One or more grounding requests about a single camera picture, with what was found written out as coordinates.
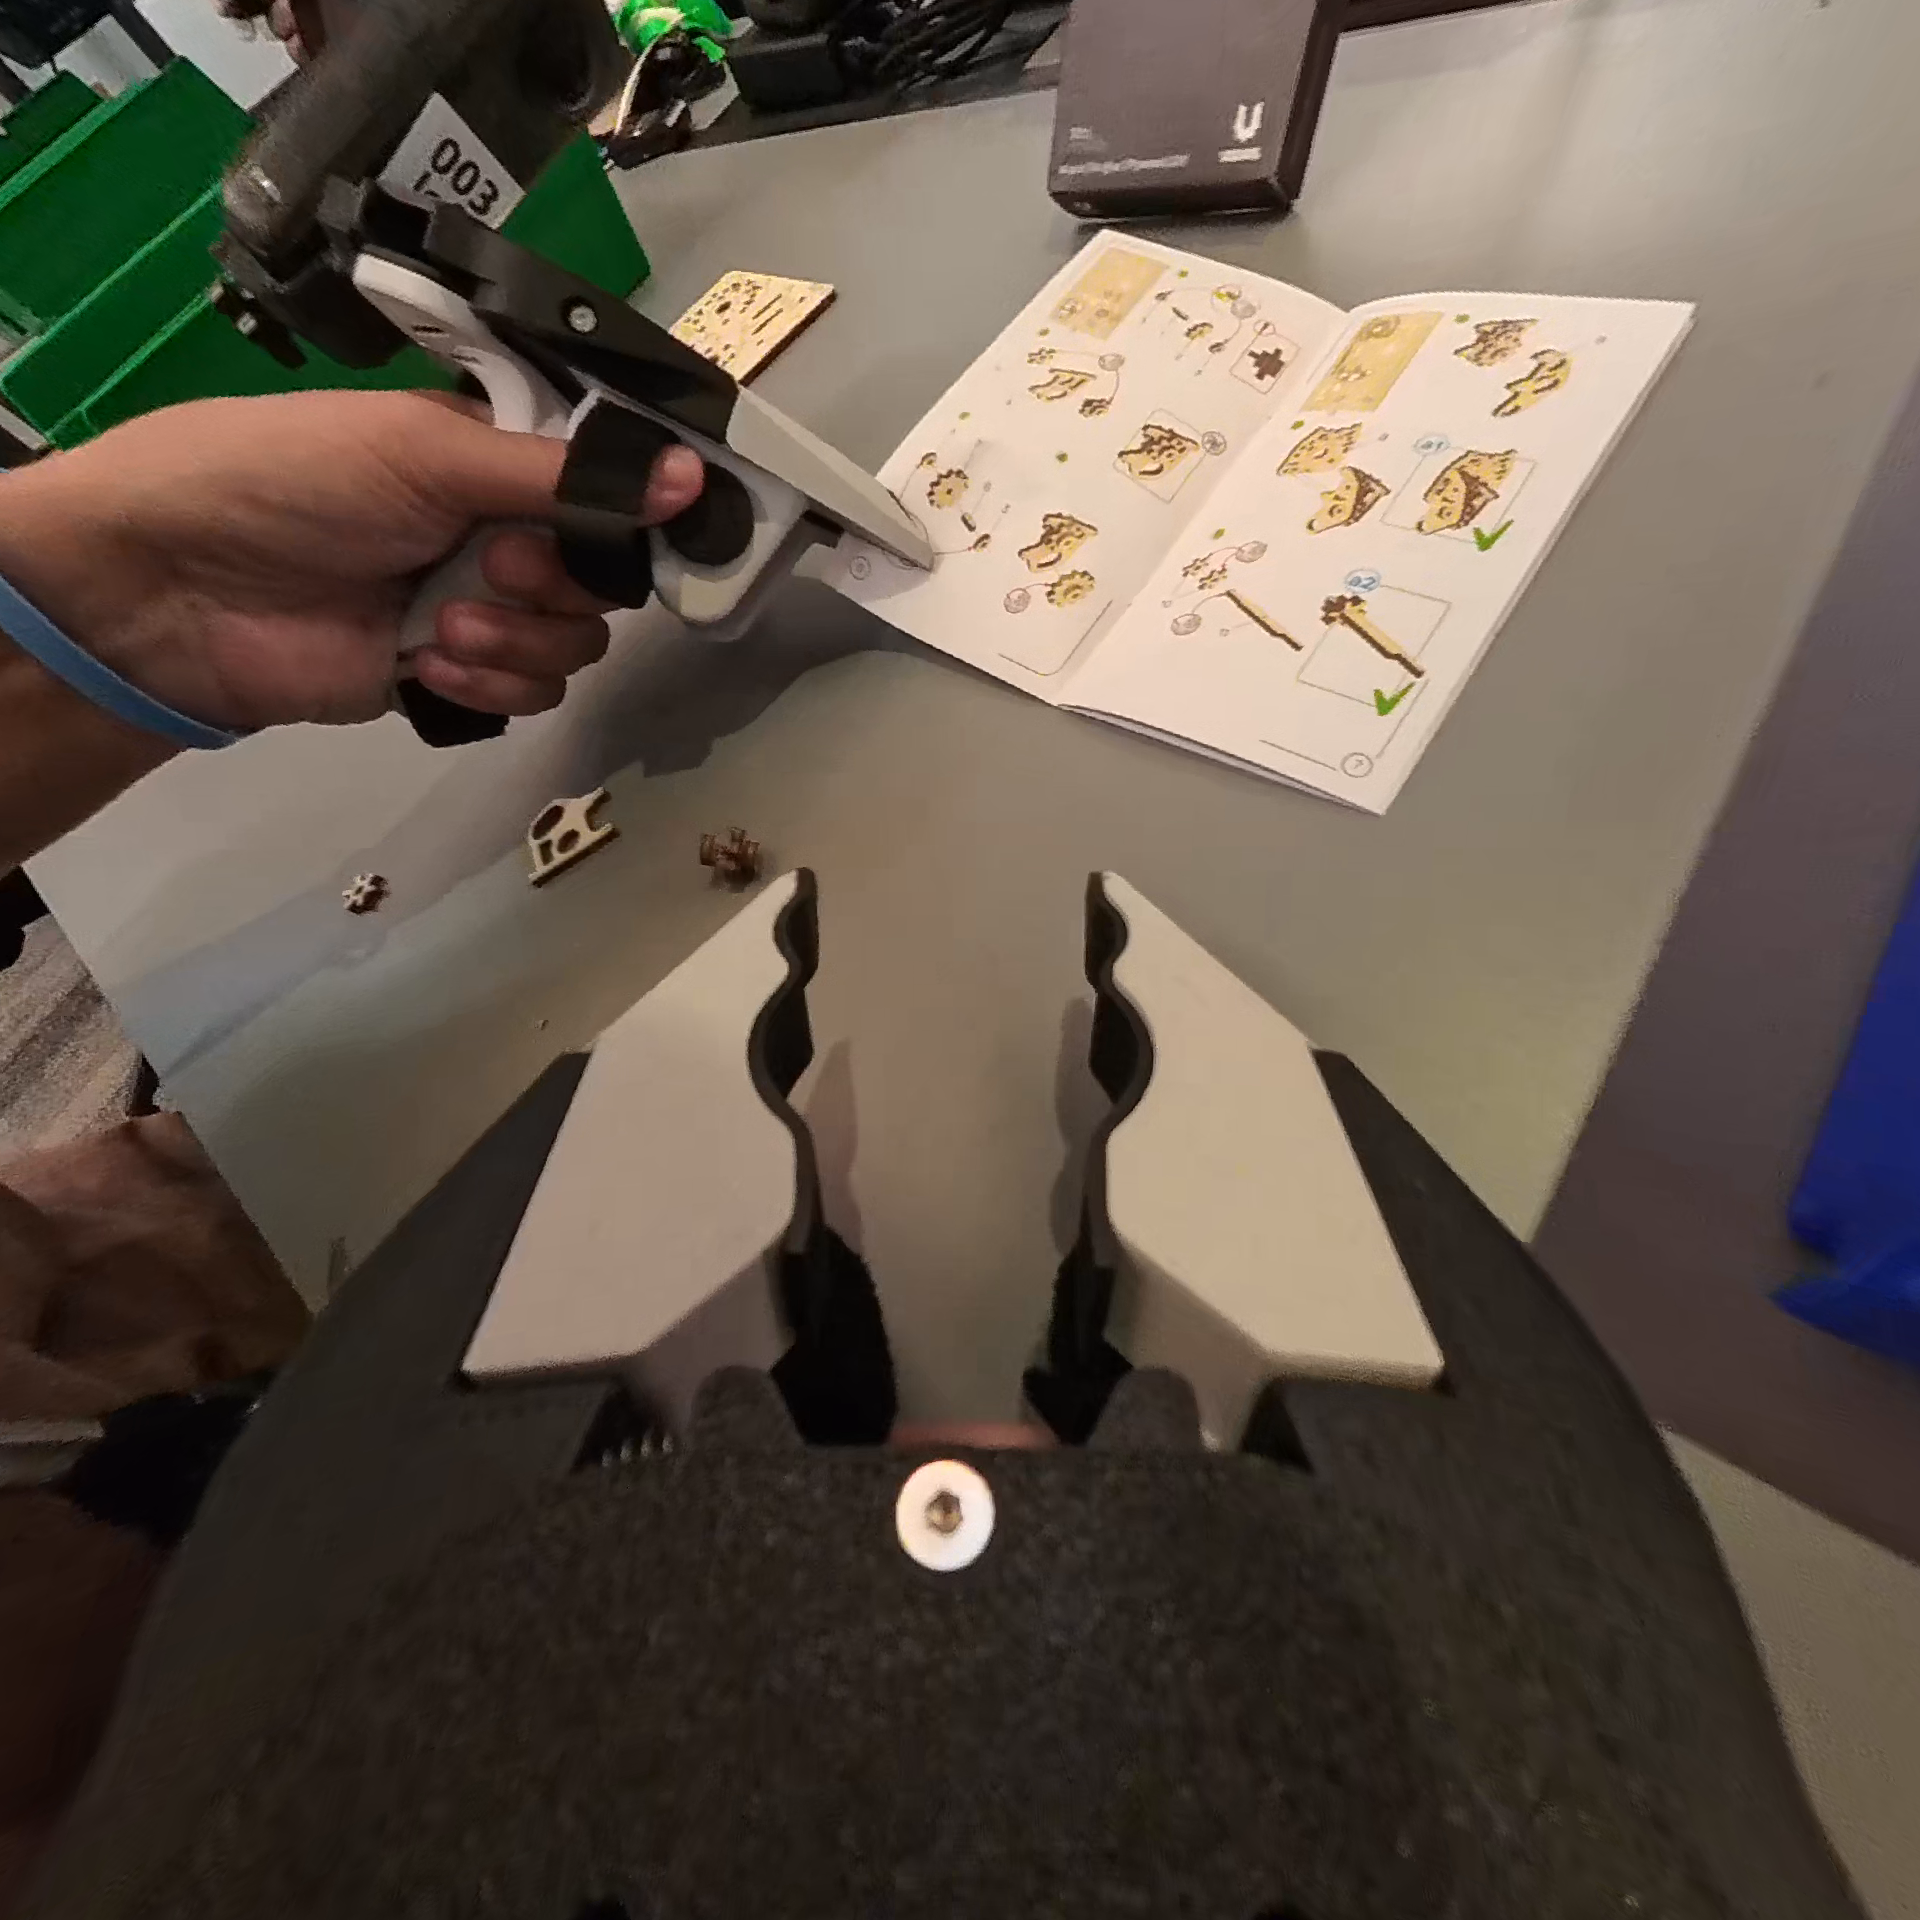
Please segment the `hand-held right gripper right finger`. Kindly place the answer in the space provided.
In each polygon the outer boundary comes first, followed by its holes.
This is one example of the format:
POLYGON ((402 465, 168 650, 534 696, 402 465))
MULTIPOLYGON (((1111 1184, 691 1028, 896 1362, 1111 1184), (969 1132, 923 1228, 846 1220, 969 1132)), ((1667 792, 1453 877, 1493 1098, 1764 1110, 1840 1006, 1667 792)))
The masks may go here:
POLYGON ((1085 892, 1083 1162, 1026 1403, 1092 1440, 1130 1374, 1239 1447, 1282 1382, 1439 1388, 1444 1356, 1306 1033, 1130 879, 1085 892))

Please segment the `wooden puzzle sheet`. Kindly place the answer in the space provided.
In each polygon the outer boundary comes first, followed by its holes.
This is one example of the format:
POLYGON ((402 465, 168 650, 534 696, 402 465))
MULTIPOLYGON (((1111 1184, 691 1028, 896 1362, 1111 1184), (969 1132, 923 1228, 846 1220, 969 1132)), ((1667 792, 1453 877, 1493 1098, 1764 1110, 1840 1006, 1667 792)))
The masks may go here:
POLYGON ((732 270, 685 308, 669 331, 747 386, 828 312, 836 294, 831 282, 732 270))

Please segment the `white instruction booklet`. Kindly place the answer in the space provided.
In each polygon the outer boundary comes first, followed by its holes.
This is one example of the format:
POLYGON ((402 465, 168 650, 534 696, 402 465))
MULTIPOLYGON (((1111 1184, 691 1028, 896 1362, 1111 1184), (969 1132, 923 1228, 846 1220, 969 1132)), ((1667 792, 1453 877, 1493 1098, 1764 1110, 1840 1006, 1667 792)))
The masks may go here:
POLYGON ((1687 339, 1680 299, 1340 308, 1090 238, 880 468, 825 581, 1090 715, 1380 815, 1687 339))

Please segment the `person's left hand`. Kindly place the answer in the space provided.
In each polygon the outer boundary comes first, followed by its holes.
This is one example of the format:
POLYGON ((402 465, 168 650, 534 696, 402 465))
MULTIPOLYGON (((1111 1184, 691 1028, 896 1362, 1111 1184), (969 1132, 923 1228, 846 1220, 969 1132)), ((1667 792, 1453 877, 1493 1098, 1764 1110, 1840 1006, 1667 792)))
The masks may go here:
POLYGON ((462 396, 194 399, 7 471, 4 581, 224 731, 367 723, 402 678, 533 715, 612 639, 551 529, 562 465, 462 396))

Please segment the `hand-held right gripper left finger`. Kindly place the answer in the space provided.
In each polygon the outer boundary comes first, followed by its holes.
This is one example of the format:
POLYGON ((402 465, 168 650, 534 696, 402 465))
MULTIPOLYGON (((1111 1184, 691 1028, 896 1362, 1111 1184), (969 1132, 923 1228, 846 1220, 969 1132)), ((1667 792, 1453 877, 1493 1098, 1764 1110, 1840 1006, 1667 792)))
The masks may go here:
POLYGON ((819 882, 797 867, 590 1043, 467 1383, 610 1379, 681 1443, 706 1382, 739 1367, 773 1379, 811 1443, 893 1435, 879 1288, 828 1220, 794 1103, 819 962, 819 882))

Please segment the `black cardboard box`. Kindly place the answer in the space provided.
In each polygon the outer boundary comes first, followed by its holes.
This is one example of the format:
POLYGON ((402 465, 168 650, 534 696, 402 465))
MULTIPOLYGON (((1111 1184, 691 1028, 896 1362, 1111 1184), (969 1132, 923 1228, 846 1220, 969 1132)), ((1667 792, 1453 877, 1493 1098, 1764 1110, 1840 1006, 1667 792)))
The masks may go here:
POLYGON ((1072 2, 1048 193, 1081 222, 1285 216, 1344 19, 1338 2, 1072 2))

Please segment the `blue plastic bin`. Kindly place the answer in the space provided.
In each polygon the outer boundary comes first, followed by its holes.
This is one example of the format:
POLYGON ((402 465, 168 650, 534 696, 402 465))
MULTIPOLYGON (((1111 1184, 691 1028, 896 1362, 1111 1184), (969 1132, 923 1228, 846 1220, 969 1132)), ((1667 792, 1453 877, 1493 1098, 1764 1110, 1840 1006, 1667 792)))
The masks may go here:
POLYGON ((1886 935, 1797 1188, 1813 1267, 1775 1292, 1801 1324, 1919 1370, 1919 879, 1886 935))

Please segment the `wooden part with holes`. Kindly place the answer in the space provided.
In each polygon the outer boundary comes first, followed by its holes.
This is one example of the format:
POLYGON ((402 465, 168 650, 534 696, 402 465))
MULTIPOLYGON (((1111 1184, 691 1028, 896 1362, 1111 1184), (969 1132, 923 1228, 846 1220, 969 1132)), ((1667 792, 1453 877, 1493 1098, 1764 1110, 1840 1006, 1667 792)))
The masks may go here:
POLYGON ((576 867, 619 836, 606 815, 610 790, 596 785, 584 794, 559 796, 541 805, 524 833, 528 882, 542 887, 576 867))

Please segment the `person's left forearm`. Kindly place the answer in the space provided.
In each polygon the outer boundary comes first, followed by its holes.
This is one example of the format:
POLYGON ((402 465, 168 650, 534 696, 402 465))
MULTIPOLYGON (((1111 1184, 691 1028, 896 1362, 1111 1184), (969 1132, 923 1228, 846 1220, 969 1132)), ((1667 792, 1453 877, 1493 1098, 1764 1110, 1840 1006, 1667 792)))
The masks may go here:
POLYGON ((4 637, 2 872, 32 862, 178 753, 4 637))

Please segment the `blue wristband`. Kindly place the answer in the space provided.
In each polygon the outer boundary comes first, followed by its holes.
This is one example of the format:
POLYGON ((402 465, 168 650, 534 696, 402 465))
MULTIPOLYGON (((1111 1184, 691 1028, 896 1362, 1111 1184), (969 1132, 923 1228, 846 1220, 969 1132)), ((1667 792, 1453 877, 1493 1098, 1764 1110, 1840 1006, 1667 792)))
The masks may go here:
POLYGON ((21 654, 78 693, 87 705, 171 747, 223 751, 253 738, 247 730, 203 722, 133 684, 81 646, 9 578, 2 578, 2 631, 21 654))

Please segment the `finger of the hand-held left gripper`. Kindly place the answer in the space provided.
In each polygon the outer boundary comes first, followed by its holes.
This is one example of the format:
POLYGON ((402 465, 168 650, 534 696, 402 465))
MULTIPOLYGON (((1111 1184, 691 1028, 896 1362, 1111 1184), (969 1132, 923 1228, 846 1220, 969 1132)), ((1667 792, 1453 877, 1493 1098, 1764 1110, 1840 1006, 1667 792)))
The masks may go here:
POLYGON ((732 393, 720 448, 724 465, 788 524, 814 515, 909 567, 934 567, 931 536, 879 476, 752 389, 732 393))

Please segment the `green plastic bin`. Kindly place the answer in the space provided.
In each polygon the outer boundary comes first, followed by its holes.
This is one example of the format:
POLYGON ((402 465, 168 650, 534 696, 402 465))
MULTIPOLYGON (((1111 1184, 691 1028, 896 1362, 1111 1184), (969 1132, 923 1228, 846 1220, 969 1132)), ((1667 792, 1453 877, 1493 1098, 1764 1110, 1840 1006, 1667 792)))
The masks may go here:
POLYGON ((59 323, 216 186, 253 114, 188 59, 91 107, 2 189, 2 323, 59 323))
MULTIPOLYGON (((288 368, 244 339, 210 296, 223 219, 221 186, 206 183, 81 303, 4 360, 4 410, 43 442, 72 448, 127 420, 204 397, 447 391, 458 383, 418 348, 353 368, 302 345, 302 361, 288 368)), ((503 233, 615 296, 636 294, 653 276, 590 136, 578 136, 545 169, 503 233)))

